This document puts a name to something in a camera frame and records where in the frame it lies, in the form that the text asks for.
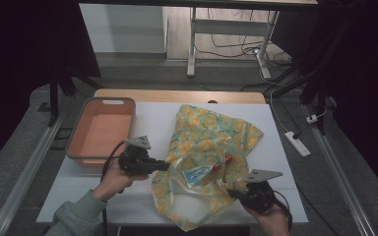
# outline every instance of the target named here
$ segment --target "white desk leg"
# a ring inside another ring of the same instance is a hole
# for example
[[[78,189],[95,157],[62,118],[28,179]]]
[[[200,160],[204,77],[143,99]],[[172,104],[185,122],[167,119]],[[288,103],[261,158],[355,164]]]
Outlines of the white desk leg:
[[[273,32],[273,27],[275,26],[275,22],[276,22],[276,18],[278,17],[278,13],[279,12],[274,12],[272,17],[270,18],[269,25],[266,29],[266,34],[264,35],[264,38],[263,38],[263,45],[260,48],[260,50],[255,51],[257,60],[259,61],[259,65],[260,65],[260,68],[261,68],[261,71],[262,71],[263,78],[265,80],[270,79],[272,77],[270,75],[269,68],[266,64],[264,55],[266,53],[266,47],[269,43],[270,36],[272,35],[272,32]]]
[[[187,77],[195,77],[195,26],[196,26],[196,8],[192,8],[192,18],[190,22],[190,45],[188,56],[188,71]]]

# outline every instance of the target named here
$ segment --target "desk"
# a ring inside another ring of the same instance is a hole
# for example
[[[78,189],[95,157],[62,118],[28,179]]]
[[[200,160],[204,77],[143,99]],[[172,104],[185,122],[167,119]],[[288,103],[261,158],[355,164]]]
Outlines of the desk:
[[[280,171],[282,177],[270,180],[272,187],[288,200],[293,222],[307,222],[302,202],[296,190],[290,167],[268,105],[263,96],[254,92],[170,91],[170,90],[117,90],[100,89],[94,96],[124,97],[137,101],[134,136],[148,135],[152,149],[150,156],[164,159],[175,125],[175,114],[182,102],[195,102],[200,107],[221,112],[230,117],[242,118],[261,129],[265,135],[247,156],[251,168]],[[205,103],[213,99],[219,104]],[[41,209],[37,222],[51,223],[52,215],[65,201],[75,202],[88,189],[94,188],[100,177],[100,169],[81,168],[72,159],[65,157],[54,184]],[[186,204],[177,212],[184,214],[196,207],[196,201],[175,195],[175,202]],[[192,217],[197,212],[189,212]],[[160,215],[154,205],[151,181],[135,182],[109,201],[107,207],[110,223],[139,226],[172,226],[174,223]],[[256,221],[235,202],[225,213],[207,222],[208,225],[248,225]]]

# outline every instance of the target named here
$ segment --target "power strip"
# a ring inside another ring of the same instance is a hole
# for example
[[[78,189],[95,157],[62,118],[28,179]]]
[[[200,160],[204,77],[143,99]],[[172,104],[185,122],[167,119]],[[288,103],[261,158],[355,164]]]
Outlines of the power strip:
[[[284,134],[287,140],[293,145],[293,147],[299,152],[302,157],[309,155],[311,152],[306,148],[306,146],[300,141],[300,139],[293,138],[293,132],[287,132]]]

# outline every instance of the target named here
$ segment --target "person's left hand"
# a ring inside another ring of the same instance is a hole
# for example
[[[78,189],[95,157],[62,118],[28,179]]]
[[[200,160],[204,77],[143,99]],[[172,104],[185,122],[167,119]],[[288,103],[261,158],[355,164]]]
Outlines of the person's left hand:
[[[148,178],[149,175],[125,174],[119,167],[118,159],[111,159],[102,182],[94,188],[93,194],[96,199],[106,202],[114,197],[116,193],[130,187],[134,181],[147,180]]]

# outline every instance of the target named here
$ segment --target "white plug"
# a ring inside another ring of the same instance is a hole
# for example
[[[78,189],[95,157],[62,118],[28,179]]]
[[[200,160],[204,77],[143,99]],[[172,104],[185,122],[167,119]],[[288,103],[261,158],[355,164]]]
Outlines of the white plug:
[[[316,115],[311,115],[311,116],[306,117],[306,122],[308,122],[308,124],[312,124],[317,121],[318,121],[318,118]]]

